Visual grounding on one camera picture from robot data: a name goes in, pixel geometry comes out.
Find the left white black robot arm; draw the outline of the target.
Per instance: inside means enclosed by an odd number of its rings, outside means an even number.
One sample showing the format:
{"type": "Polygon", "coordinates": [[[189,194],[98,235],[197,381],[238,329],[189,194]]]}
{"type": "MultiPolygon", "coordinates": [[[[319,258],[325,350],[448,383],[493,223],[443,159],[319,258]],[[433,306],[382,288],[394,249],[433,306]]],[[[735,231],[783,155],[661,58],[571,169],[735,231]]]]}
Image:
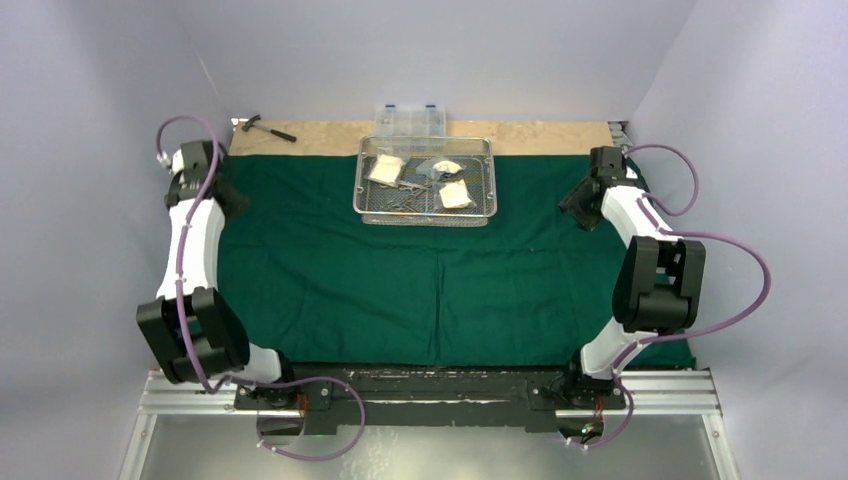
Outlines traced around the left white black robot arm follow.
{"type": "Polygon", "coordinates": [[[285,355],[251,343],[218,290],[218,250],[226,221],[245,205],[218,173],[226,153],[211,140],[184,143],[159,160],[172,175],[164,201],[171,223],[166,273],[136,321],[160,370],[173,384],[229,377],[260,384],[272,408],[297,399],[298,382],[285,355]]]}

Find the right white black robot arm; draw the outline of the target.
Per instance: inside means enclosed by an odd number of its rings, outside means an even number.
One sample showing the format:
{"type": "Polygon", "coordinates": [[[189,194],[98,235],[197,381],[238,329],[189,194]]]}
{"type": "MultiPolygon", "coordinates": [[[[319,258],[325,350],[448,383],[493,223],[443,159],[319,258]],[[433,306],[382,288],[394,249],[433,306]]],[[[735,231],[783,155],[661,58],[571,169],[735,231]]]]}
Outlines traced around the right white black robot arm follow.
{"type": "Polygon", "coordinates": [[[611,298],[612,317],[577,350],[561,381],[564,399],[584,407],[615,389],[614,378],[653,341],[696,319],[706,248],[671,232],[616,147],[594,147],[584,179],[560,202],[579,228],[612,225],[626,246],[611,298]]]}

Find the white gauze packet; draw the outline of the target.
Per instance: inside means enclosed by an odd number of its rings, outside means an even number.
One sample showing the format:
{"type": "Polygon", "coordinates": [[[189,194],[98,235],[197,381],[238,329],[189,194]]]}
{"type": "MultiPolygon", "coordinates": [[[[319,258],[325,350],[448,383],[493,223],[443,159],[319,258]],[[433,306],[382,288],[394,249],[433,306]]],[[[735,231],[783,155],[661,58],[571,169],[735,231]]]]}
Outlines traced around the white gauze packet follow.
{"type": "Polygon", "coordinates": [[[406,163],[402,157],[379,154],[372,163],[367,179],[387,187],[396,187],[406,163]]]}

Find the metal wire mesh tray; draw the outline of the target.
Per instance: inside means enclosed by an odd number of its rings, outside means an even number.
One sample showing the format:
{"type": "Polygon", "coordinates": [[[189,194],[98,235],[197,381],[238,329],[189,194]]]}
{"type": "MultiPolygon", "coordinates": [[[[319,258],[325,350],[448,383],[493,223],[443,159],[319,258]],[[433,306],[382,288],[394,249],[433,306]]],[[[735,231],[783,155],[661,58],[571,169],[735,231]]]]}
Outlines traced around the metal wire mesh tray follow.
{"type": "Polygon", "coordinates": [[[362,221],[372,225],[434,226],[471,228],[483,227],[497,212],[497,193],[492,144],[480,137],[391,137],[368,136],[360,141],[356,157],[353,208],[362,221]],[[380,184],[371,182],[367,175],[379,154],[404,158],[407,163],[398,181],[431,186],[424,213],[376,211],[372,199],[380,184]],[[460,173],[431,182],[416,173],[424,160],[444,156],[465,167],[460,173]],[[437,205],[437,185],[464,180],[475,204],[464,209],[442,209],[437,205]]]}

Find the dark green surgical drape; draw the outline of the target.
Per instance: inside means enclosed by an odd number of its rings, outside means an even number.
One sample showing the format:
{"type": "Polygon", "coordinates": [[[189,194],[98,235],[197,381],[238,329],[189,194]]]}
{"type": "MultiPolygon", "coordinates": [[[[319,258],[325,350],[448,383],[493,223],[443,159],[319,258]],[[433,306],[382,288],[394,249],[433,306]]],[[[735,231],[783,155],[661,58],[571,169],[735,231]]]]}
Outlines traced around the dark green surgical drape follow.
{"type": "Polygon", "coordinates": [[[234,157],[223,171],[249,204],[221,235],[221,294],[295,362],[562,365],[610,320],[625,246],[558,208],[584,158],[495,168],[486,226],[391,227],[355,212],[354,157],[234,157]]]}

